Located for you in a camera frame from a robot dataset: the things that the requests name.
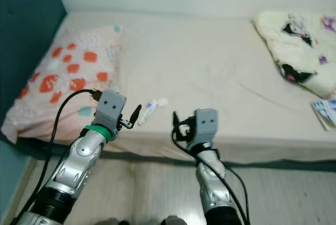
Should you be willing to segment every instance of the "pillow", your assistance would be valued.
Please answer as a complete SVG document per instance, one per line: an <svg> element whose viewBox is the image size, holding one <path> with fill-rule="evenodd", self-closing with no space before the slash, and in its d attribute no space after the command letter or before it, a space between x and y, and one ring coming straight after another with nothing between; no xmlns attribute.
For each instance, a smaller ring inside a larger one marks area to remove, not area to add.
<svg viewBox="0 0 336 225"><path fill-rule="evenodd" d="M286 79L336 98L336 14L263 12L255 23Z"/></svg>
<svg viewBox="0 0 336 225"><path fill-rule="evenodd" d="M121 34L122 27L114 25L57 37L8 111L2 133L14 143L18 136L49 140L56 113L71 93L105 90L117 82ZM62 111L55 142L76 139L93 120L96 105L87 93L72 98Z"/></svg>

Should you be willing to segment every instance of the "pink pillowcase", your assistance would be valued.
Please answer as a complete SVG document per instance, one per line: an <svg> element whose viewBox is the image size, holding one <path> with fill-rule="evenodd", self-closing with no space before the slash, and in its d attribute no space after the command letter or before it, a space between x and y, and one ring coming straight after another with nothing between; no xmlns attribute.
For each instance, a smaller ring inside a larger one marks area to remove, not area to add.
<svg viewBox="0 0 336 225"><path fill-rule="evenodd" d="M116 82L121 34L122 27L114 25L56 38L8 111L2 133L14 143L18 136L49 140L57 110L67 96L81 89L105 90ZM61 114L55 141L68 144L76 139L93 120L96 105L86 93L71 99Z"/></svg>

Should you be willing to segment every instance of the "orange polka dot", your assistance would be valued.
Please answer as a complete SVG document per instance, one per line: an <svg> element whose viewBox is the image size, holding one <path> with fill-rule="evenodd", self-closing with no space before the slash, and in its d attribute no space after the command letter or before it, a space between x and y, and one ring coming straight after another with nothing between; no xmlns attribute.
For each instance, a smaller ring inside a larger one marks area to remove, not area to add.
<svg viewBox="0 0 336 225"><path fill-rule="evenodd" d="M66 55L64 58L63 58L63 62L70 62L72 59L72 55Z"/></svg>
<svg viewBox="0 0 336 225"><path fill-rule="evenodd" d="M35 73L35 74L33 74L32 78L30 79L30 82L34 82L40 74L41 73Z"/></svg>
<svg viewBox="0 0 336 225"><path fill-rule="evenodd" d="M99 81L107 81L107 73L97 73L97 79Z"/></svg>
<svg viewBox="0 0 336 225"><path fill-rule="evenodd" d="M70 83L71 91L78 91L84 88L86 84L85 79L72 79Z"/></svg>
<svg viewBox="0 0 336 225"><path fill-rule="evenodd" d="M29 92L29 88L28 86L25 87L24 89L22 89L20 95L19 95L19 99L22 99L23 97L25 97L27 95L27 93Z"/></svg>
<svg viewBox="0 0 336 225"><path fill-rule="evenodd" d="M56 74L51 74L51 75L44 77L40 85L39 91L41 93L48 93L48 92L53 91L57 79L58 79L58 75Z"/></svg>
<svg viewBox="0 0 336 225"><path fill-rule="evenodd" d="M68 73L75 74L79 70L79 64L71 64L68 66Z"/></svg>
<svg viewBox="0 0 336 225"><path fill-rule="evenodd" d="M58 91L58 92L54 92L54 94L52 95L52 98L50 100L50 103L57 103L59 101L59 98L62 96L62 92Z"/></svg>
<svg viewBox="0 0 336 225"><path fill-rule="evenodd" d="M77 47L77 45L72 43L72 44L68 45L68 50L74 50L74 49L76 49L76 47Z"/></svg>
<svg viewBox="0 0 336 225"><path fill-rule="evenodd" d="M57 58L57 57L60 55L61 51L62 51L62 47L58 47L58 48L57 48L56 50L54 50L54 52L52 53L52 57L53 57L53 58Z"/></svg>
<svg viewBox="0 0 336 225"><path fill-rule="evenodd" d="M97 61L97 54L92 52L85 52L84 60L87 62L95 63Z"/></svg>

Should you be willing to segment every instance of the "wooden floor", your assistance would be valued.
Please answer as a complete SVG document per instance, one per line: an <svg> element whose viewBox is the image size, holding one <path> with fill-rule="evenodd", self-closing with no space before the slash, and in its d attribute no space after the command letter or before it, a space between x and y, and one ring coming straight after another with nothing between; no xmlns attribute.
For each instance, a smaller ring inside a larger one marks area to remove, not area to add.
<svg viewBox="0 0 336 225"><path fill-rule="evenodd" d="M56 161L52 160L49 172ZM37 182L42 161L31 175L20 207ZM336 173L236 168L250 198L255 225L335 225ZM244 202L242 188L227 175ZM204 225L195 168L157 162L100 159L89 183L68 217L68 225L93 225L107 218L131 224L158 225L169 215L188 225Z"/></svg>

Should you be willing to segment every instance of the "small white object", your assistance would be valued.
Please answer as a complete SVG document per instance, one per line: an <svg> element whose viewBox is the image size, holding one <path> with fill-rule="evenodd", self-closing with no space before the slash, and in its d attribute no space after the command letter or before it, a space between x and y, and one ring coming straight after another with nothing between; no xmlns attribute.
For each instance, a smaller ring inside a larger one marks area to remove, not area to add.
<svg viewBox="0 0 336 225"><path fill-rule="evenodd" d="M138 125L143 125L149 117L154 113L156 108L163 107L168 103L167 99L153 99L150 103L147 104L145 112L138 119Z"/></svg>

